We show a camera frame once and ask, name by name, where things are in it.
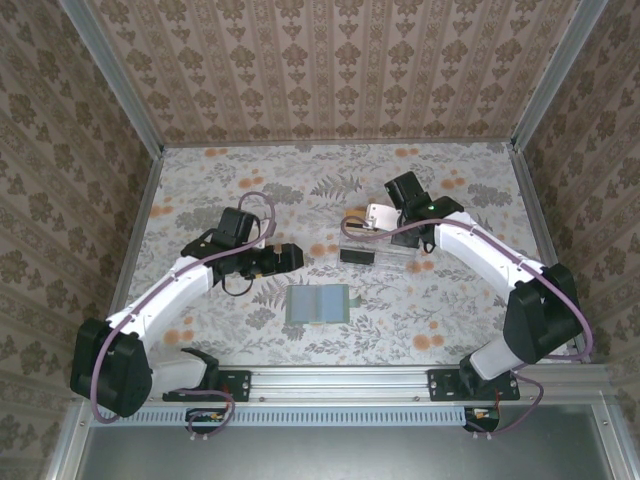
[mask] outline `wire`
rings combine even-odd
[[[484,433],[488,438],[490,438],[490,437],[492,437],[494,435],[501,435],[503,433],[507,433],[507,432],[513,430],[514,428],[516,428],[518,425],[520,425],[522,422],[524,422],[529,415],[531,415],[531,413],[538,407],[538,405],[542,401],[542,397],[544,396],[544,387],[542,386],[542,384],[540,382],[537,382],[537,381],[533,380],[532,378],[523,377],[522,375],[520,375],[519,373],[516,373],[516,372],[511,372],[511,373],[513,373],[513,376],[516,377],[518,380],[523,381],[525,383],[530,383],[531,385],[535,385],[536,387],[538,387],[538,396],[533,401],[533,403],[529,406],[527,411],[524,412],[522,415],[520,415],[520,417],[515,422],[507,425],[504,428],[500,428],[498,430],[495,430],[493,432],[487,432],[480,425],[478,425],[476,423],[473,423],[473,422],[470,422],[470,421],[467,420],[467,425],[475,428],[480,433]]]
[[[93,412],[93,416],[98,422],[108,424],[108,423],[113,423],[120,418],[119,415],[114,415],[111,418],[107,418],[100,413],[100,410],[98,409],[98,379],[100,378],[100,370],[102,369],[102,364],[104,362],[105,357],[107,356],[109,347],[113,343],[118,333],[120,333],[120,331],[125,327],[125,325],[127,325],[131,320],[133,320],[133,318],[136,315],[138,315],[142,311],[142,309],[146,307],[149,304],[149,302],[151,302],[156,296],[158,296],[168,285],[170,285],[172,282],[180,278],[182,275],[184,275],[188,271],[200,265],[204,265],[207,262],[218,260],[224,257],[229,257],[231,255],[235,255],[237,253],[249,250],[253,248],[255,245],[257,245],[258,243],[260,243],[262,240],[265,240],[271,235],[273,235],[273,231],[275,230],[275,226],[276,226],[276,221],[275,221],[276,208],[273,201],[269,196],[265,195],[262,192],[247,192],[244,195],[242,195],[242,197],[240,197],[240,200],[238,201],[238,208],[242,208],[242,203],[247,197],[250,197],[250,196],[262,197],[267,203],[267,205],[269,206],[269,209],[271,211],[270,213],[271,217],[269,218],[269,227],[266,229],[266,231],[262,235],[260,235],[254,241],[249,242],[245,245],[242,245],[237,248],[233,248],[231,250],[226,250],[224,252],[219,252],[214,255],[209,255],[208,257],[205,257],[201,260],[196,260],[195,262],[190,263],[189,265],[181,268],[176,272],[174,276],[168,277],[164,282],[162,282],[160,285],[154,288],[147,296],[143,297],[140,300],[140,303],[138,303],[138,305],[136,305],[135,308],[133,308],[131,312],[129,312],[129,314],[126,317],[124,317],[124,319],[122,319],[122,321],[113,328],[111,333],[109,333],[104,343],[102,344],[102,348],[100,348],[100,351],[98,352],[96,363],[93,366],[93,373],[91,376],[91,389],[89,391],[89,399],[91,400],[91,411]]]
[[[500,418],[500,391],[498,390],[498,388],[496,387],[496,403],[495,403],[495,409],[498,412],[498,418]]]
[[[227,400],[231,404],[231,411],[229,412],[229,415],[227,415],[227,418],[225,418],[222,421],[222,423],[216,427],[214,431],[207,434],[209,437],[218,435],[222,430],[224,430],[225,427],[229,425],[229,422],[231,422],[231,420],[233,419],[233,416],[236,413],[236,401],[233,399],[233,396],[227,392],[223,392],[221,390],[186,390],[186,389],[174,390],[174,392],[180,393],[183,395],[217,395],[219,397],[223,397],[225,400]],[[206,414],[207,412],[202,412],[202,411],[195,412],[191,417],[189,417],[189,423],[187,423],[187,430],[191,435],[197,435],[196,432],[193,431],[194,420]]]
[[[364,241],[364,242],[373,242],[375,240],[381,240],[383,238],[390,237],[390,236],[396,235],[398,233],[406,232],[407,230],[411,230],[413,228],[421,227],[423,225],[453,225],[454,227],[458,227],[458,228],[461,228],[461,229],[467,230],[467,231],[471,231],[472,228],[473,228],[473,234],[474,235],[477,235],[478,237],[480,237],[482,240],[484,240],[486,243],[488,243],[491,247],[493,247],[495,250],[497,250],[499,253],[501,253],[504,257],[506,257],[508,260],[513,262],[515,265],[518,265],[518,268],[521,268],[522,270],[527,272],[529,275],[533,276],[536,280],[538,280],[551,293],[553,293],[556,297],[558,297],[560,299],[560,301],[562,301],[562,303],[564,303],[567,306],[567,308],[569,310],[571,310],[571,313],[573,313],[576,316],[576,318],[578,319],[578,321],[580,322],[580,325],[582,326],[582,330],[584,332],[584,339],[585,339],[585,342],[584,342],[585,346],[584,346],[584,349],[582,350],[582,352],[580,352],[578,354],[575,354],[575,355],[547,355],[545,358],[548,358],[548,359],[551,359],[551,360],[572,360],[572,361],[575,361],[575,360],[582,360],[583,358],[588,357],[591,354],[591,351],[593,350],[593,332],[591,331],[591,326],[589,325],[589,322],[585,318],[584,314],[573,303],[573,301],[562,290],[557,288],[549,280],[547,280],[544,276],[542,276],[542,274],[538,273],[536,270],[531,268],[526,263],[523,263],[520,258],[518,258],[516,255],[512,254],[509,250],[504,248],[502,245],[500,245],[499,242],[495,241],[490,235],[484,233],[481,229],[479,229],[477,227],[474,228],[474,227],[472,227],[472,226],[470,226],[470,225],[468,225],[468,224],[466,224],[464,222],[459,222],[457,220],[451,220],[451,219],[446,219],[446,218],[438,218],[438,219],[420,220],[419,222],[411,223],[409,225],[405,225],[403,227],[396,228],[395,230],[392,230],[390,232],[379,233],[379,234],[376,234],[376,235],[365,235],[365,236],[363,236],[363,235],[353,235],[352,233],[349,233],[347,231],[346,223],[349,220],[364,221],[360,217],[356,217],[356,216],[353,216],[353,215],[350,215],[348,217],[343,218],[342,222],[340,223],[340,230],[342,231],[342,233],[347,238],[349,238],[351,240]]]
[[[249,293],[249,290],[251,290],[251,287],[253,287],[253,278],[249,280],[249,286],[242,292],[240,293],[231,293],[227,290],[227,285],[225,283],[225,279],[224,277],[222,277],[222,281],[220,282],[222,283],[222,291],[224,293],[226,293],[227,295],[230,295],[232,297],[241,297],[242,295],[246,295],[247,293]]]

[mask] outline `vent slot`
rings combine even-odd
[[[134,415],[94,427],[185,426],[190,407],[143,407]],[[107,418],[113,413],[100,409]],[[238,406],[229,426],[236,427],[380,427],[453,426],[466,423],[463,407],[252,407]],[[194,422],[198,425],[211,423]]]

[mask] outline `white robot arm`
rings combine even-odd
[[[526,265],[545,277],[577,305],[573,277],[566,267],[545,267],[514,251],[479,226],[455,201],[448,197],[432,200],[413,172],[397,177],[385,187],[394,207],[369,205],[364,228],[393,231],[426,219],[453,220],[468,226],[463,229],[442,223],[418,227],[394,235],[392,243],[416,248],[422,241],[425,250],[438,246],[481,275],[507,302],[503,335],[461,361],[460,374],[470,391],[522,364],[538,362],[582,332],[579,321],[560,299],[522,268]],[[513,263],[481,237],[488,237],[520,262]]]
[[[193,300],[218,283],[222,283],[224,289],[226,275],[239,273],[253,281],[302,267],[302,250],[297,245],[284,244],[276,251],[274,246],[265,247],[264,242],[234,255],[207,261],[221,252],[257,241],[260,230],[268,228],[268,221],[259,222],[254,215],[238,209],[225,209],[218,228],[189,243],[182,250],[182,257],[140,298],[106,320],[86,320],[76,339],[71,389],[90,398],[98,354],[114,327],[129,316],[130,321],[108,347],[100,368],[99,405],[126,417],[135,413],[149,396],[200,387],[203,382],[210,384],[207,375],[217,374],[212,371],[216,362],[212,357],[193,349],[183,349],[168,358],[152,357],[149,353],[169,323]],[[156,293],[161,285],[165,287]]]

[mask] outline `table surface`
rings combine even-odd
[[[384,183],[412,170],[433,198],[449,195],[484,228],[536,258],[536,245],[507,144],[426,143],[178,148],[164,166],[129,299],[144,293],[180,250],[215,227],[226,206],[251,190],[276,202],[270,243],[295,242],[304,268],[256,280],[238,298],[216,287],[176,318],[154,347],[192,346],[223,365],[415,365],[457,363],[495,338],[505,303],[450,254],[416,251],[402,273],[338,267],[339,224],[347,208],[390,205]],[[246,210],[266,216],[259,198]],[[286,325],[291,284],[346,283],[363,299],[349,324]],[[229,291],[244,280],[232,279]]]

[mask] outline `patterned wallpaper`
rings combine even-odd
[[[640,2],[610,1],[526,148],[640,446]]]
[[[90,0],[166,144],[509,137],[577,0]]]
[[[0,1],[0,478],[38,478],[150,159],[55,0]]]

